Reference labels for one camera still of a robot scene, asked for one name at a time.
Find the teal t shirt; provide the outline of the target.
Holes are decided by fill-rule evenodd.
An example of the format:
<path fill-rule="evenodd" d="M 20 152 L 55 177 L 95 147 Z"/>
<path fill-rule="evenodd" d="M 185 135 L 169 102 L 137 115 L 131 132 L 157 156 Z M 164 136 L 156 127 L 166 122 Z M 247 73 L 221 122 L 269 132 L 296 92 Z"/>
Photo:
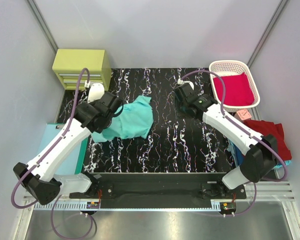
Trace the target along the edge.
<path fill-rule="evenodd" d="M 139 95 L 132 103 L 125 104 L 122 113 L 112 119 L 108 128 L 102 133 L 92 133 L 92 140 L 104 143 L 115 138 L 146 139 L 154 123 L 151 100 L 149 96 Z"/>

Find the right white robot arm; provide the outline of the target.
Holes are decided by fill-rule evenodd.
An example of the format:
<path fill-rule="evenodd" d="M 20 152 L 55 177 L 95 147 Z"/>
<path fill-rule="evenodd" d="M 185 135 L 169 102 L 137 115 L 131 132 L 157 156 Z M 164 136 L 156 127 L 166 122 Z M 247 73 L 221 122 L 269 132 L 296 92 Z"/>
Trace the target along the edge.
<path fill-rule="evenodd" d="M 244 155 L 240 166 L 226 173 L 217 185 L 220 197 L 229 198 L 234 194 L 235 188 L 247 182 L 259 182 L 275 167 L 278 162 L 275 156 L 278 144 L 274 136 L 264 136 L 248 128 L 227 113 L 210 95 L 197 95 L 188 82 L 173 91 L 177 111 L 212 126 L 233 142 Z"/>

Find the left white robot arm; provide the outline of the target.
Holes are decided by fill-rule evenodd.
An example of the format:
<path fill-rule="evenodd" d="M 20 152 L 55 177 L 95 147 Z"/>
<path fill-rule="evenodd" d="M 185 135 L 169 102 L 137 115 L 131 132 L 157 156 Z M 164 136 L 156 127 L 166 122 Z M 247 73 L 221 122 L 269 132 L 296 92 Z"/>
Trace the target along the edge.
<path fill-rule="evenodd" d="M 81 194 L 93 198 L 99 190 L 99 180 L 84 172 L 57 175 L 68 155 L 92 133 L 101 133 L 119 116 L 124 101 L 106 91 L 100 99 L 82 102 L 74 107 L 70 118 L 59 134 L 28 163 L 17 163 L 13 172 L 18 186 L 23 186 L 37 203 L 47 205 L 60 195 Z"/>

